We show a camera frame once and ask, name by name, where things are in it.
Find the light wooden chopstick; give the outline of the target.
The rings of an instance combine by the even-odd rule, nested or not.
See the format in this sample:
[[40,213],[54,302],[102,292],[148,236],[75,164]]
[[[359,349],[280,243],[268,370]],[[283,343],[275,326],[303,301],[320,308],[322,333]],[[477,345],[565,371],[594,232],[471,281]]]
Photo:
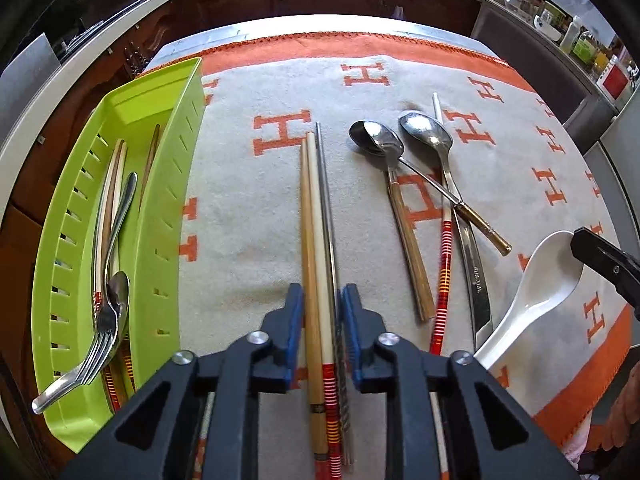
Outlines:
[[328,438],[326,437],[326,404],[322,375],[322,348],[318,317],[316,269],[314,268],[314,229],[311,219],[310,180],[307,142],[300,147],[300,240],[302,241],[305,356],[309,431],[314,454],[314,478],[331,478]]

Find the stainless range panel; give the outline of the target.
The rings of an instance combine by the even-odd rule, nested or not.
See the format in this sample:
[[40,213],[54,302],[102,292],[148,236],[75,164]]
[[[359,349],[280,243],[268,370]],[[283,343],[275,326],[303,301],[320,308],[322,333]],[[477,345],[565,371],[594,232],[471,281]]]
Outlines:
[[61,66],[45,34],[40,34],[6,66],[0,79],[0,140],[4,143],[36,92]]

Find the grey refrigerator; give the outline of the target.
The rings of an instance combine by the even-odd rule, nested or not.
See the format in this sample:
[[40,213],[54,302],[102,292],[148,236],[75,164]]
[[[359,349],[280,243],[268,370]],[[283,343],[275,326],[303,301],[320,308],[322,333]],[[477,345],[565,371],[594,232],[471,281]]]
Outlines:
[[639,258],[639,93],[585,154],[610,214],[618,244]]

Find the steel chopstick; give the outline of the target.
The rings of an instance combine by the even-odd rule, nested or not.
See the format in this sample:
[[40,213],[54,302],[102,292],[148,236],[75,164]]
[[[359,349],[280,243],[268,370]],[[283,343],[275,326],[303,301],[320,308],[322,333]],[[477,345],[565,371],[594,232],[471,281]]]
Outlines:
[[340,418],[342,468],[346,474],[354,469],[354,441],[352,440],[352,424],[350,423],[348,389],[346,382],[346,353],[341,317],[341,291],[338,284],[336,255],[334,248],[334,227],[331,211],[331,199],[326,172],[326,154],[322,139],[320,122],[314,124],[314,135],[317,143],[318,177],[320,186],[320,202],[322,226],[324,231],[324,249],[326,250],[326,270],[328,271],[330,306],[332,309],[332,328],[334,345],[334,363],[337,386],[338,417]]

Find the white ceramic soup spoon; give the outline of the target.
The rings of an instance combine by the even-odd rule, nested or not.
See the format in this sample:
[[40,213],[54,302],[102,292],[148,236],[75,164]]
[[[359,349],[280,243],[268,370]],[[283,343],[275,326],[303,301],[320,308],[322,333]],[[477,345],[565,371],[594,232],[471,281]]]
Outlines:
[[474,358],[490,370],[518,337],[574,292],[584,265],[573,256],[574,234],[556,231],[545,237],[530,256],[510,308]]

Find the small steel spoon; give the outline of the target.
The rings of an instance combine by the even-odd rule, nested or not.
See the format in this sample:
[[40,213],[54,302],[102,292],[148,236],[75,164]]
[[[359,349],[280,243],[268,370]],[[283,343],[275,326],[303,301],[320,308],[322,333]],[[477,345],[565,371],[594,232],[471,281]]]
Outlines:
[[107,361],[111,362],[124,339],[129,313],[129,278],[120,270],[106,284],[107,298],[116,313],[116,334]]

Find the steel fork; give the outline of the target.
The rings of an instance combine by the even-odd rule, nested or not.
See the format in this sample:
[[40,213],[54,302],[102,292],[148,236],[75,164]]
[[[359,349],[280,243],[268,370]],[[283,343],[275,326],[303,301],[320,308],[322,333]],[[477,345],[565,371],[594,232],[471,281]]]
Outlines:
[[120,230],[125,223],[128,211],[134,200],[137,184],[138,175],[135,172],[130,172],[122,188],[115,220],[108,237],[102,274],[103,299],[98,322],[94,323],[94,336],[89,350],[85,359],[69,372],[55,379],[50,386],[47,386],[39,396],[32,400],[32,411],[36,415],[42,414],[51,404],[60,400],[62,396],[77,387],[91,384],[93,379],[109,363],[107,358],[116,334],[116,313],[107,298],[106,284],[110,280],[108,271],[110,270],[111,258],[118,242]]

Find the steel spoon gold handle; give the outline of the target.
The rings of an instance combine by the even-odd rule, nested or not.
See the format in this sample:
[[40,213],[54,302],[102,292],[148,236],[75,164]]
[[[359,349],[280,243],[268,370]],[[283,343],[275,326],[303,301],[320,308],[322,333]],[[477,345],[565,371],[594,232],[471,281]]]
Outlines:
[[372,122],[372,120],[357,120],[348,130],[349,136],[357,146],[368,154],[382,157],[388,168],[395,168],[398,164],[406,166],[419,177],[423,178],[437,192],[442,194],[460,217],[476,226],[501,255],[509,255],[512,246],[473,208],[464,200],[457,198],[434,178],[421,172],[404,157],[405,147],[399,136],[392,129]]

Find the green bottle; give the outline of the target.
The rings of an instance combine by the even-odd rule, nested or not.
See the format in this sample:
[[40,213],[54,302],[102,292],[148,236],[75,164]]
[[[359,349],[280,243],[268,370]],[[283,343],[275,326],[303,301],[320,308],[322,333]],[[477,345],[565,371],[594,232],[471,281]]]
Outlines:
[[591,32],[582,32],[574,43],[572,55],[585,66],[590,66],[597,54],[597,40]]

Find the cream chopstick red striped end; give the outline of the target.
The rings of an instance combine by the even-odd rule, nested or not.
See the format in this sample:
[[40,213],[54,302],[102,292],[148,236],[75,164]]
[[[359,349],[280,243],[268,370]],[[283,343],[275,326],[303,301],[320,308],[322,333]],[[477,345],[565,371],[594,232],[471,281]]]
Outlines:
[[[92,308],[94,322],[98,322],[98,316],[101,310],[103,299],[102,274],[104,267],[104,256],[110,229],[112,225],[112,207],[113,195],[116,188],[115,180],[117,177],[117,169],[119,165],[120,152],[125,142],[119,139],[115,143],[112,158],[108,163],[105,171],[104,181],[102,185],[101,196],[99,200],[98,212],[96,213],[96,228],[93,237],[93,262],[92,262]],[[117,382],[113,377],[113,373],[109,366],[99,374],[101,384],[104,387],[108,406],[112,413],[120,409],[122,400],[124,400],[124,392],[122,387],[116,386]]]

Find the short dark wooden chopstick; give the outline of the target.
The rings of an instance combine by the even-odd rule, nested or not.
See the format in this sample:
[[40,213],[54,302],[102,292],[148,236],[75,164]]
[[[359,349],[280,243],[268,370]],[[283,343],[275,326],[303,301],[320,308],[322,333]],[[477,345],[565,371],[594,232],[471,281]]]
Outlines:
[[416,302],[416,316],[419,322],[424,324],[436,315],[431,285],[427,278],[418,241],[406,215],[405,202],[394,170],[386,170],[386,182],[388,197],[408,266],[412,292]]

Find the large steel spoon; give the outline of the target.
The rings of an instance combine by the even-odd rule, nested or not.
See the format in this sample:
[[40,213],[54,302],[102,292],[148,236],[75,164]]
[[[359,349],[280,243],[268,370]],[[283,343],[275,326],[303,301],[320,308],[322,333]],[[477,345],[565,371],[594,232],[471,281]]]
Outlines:
[[[449,151],[452,148],[452,137],[446,131],[438,117],[431,117],[415,110],[402,113],[399,125],[403,132],[413,136],[430,148],[434,148],[442,166],[442,183],[457,198],[461,197],[449,167]],[[492,329],[492,316],[486,278],[480,261],[480,250],[468,220],[457,212],[454,220],[459,234],[462,260],[468,282],[468,293],[472,312],[472,329],[474,332],[474,349],[478,350],[489,338]]]

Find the long brown wooden chopstick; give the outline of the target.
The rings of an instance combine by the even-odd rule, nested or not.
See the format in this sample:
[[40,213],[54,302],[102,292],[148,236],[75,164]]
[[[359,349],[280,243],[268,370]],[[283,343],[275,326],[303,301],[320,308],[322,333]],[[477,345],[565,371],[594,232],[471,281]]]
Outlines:
[[142,206],[144,191],[145,191],[146,185],[148,184],[150,172],[152,169],[152,165],[154,162],[154,158],[155,158],[159,143],[160,143],[160,124],[156,124],[152,134],[148,156],[146,156],[146,162],[143,170],[143,176],[142,176],[141,185],[140,185],[140,198],[139,198],[138,208],[141,208]]

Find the green plastic utensil tray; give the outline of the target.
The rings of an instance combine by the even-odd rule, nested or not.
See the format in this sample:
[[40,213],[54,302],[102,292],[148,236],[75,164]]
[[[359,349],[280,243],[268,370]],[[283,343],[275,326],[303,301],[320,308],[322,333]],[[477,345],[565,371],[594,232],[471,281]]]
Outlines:
[[44,220],[32,283],[39,389],[85,357],[105,274],[129,280],[126,361],[43,413],[81,450],[179,348],[178,281],[186,188],[205,112],[203,62],[189,58],[107,93],[66,160]]

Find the cream chopstick red band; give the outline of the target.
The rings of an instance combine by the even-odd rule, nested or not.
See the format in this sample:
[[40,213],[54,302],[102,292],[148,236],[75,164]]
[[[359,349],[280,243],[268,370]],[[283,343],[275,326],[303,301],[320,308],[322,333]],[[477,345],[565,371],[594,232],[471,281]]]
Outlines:
[[326,406],[326,440],[328,440],[330,478],[342,478],[342,444],[340,428],[340,404],[335,374],[334,328],[329,288],[328,265],[326,264],[326,238],[322,217],[319,181],[319,157],[317,138],[312,132],[306,135],[308,174],[310,185],[311,224],[314,236],[314,275],[316,276],[316,298],[320,325],[322,379],[324,405]]

